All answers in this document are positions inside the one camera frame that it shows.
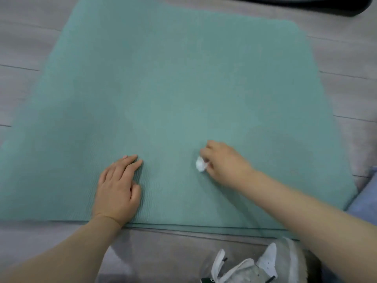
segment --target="folded mat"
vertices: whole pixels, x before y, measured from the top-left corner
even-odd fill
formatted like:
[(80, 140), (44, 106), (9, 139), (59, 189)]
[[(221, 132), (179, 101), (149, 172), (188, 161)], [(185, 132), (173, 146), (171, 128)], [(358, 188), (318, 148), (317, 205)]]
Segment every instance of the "folded mat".
[(86, 221), (100, 172), (137, 153), (143, 195), (133, 226), (287, 235), (196, 170), (207, 139), (336, 207), (356, 193), (294, 23), (80, 0), (1, 148), (0, 220)]

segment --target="hand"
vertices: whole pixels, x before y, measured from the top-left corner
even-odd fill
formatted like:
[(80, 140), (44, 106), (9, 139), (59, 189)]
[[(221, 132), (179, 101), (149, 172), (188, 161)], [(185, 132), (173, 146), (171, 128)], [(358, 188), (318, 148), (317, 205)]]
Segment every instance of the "hand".
[(225, 143), (208, 141), (200, 156), (209, 162), (207, 172), (220, 184), (240, 190), (256, 172), (250, 163)]
[(132, 178), (143, 160), (137, 155), (124, 156), (108, 166), (100, 175), (92, 216), (105, 216), (120, 227), (129, 222), (140, 204), (141, 189)]

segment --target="gray sneaker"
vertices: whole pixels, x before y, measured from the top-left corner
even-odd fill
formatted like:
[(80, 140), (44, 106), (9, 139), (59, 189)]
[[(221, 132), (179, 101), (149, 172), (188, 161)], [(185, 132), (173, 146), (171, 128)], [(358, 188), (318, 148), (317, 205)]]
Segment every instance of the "gray sneaker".
[(201, 283), (304, 283), (307, 281), (304, 253), (288, 238), (271, 243), (256, 263), (251, 258), (245, 259), (219, 277), (224, 257), (225, 251), (222, 249), (212, 265), (212, 278), (203, 278)]

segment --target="person's left arm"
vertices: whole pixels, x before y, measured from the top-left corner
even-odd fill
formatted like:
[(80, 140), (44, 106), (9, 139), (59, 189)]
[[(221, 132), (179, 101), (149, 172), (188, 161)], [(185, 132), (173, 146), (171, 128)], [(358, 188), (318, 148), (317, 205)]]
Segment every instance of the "person's left arm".
[(132, 181), (142, 160), (123, 157), (102, 172), (93, 217), (69, 238), (0, 276), (7, 283), (94, 282), (105, 252), (120, 228), (134, 217), (141, 189)]

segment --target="black curved edge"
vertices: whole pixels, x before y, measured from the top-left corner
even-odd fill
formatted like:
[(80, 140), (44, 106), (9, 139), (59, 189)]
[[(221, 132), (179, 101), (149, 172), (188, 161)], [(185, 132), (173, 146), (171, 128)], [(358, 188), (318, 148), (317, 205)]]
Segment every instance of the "black curved edge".
[(262, 4), (271, 4), (284, 7), (294, 7), (323, 12), (328, 14), (336, 14), (347, 17), (354, 17), (365, 11), (373, 0), (242, 0), (251, 1)]

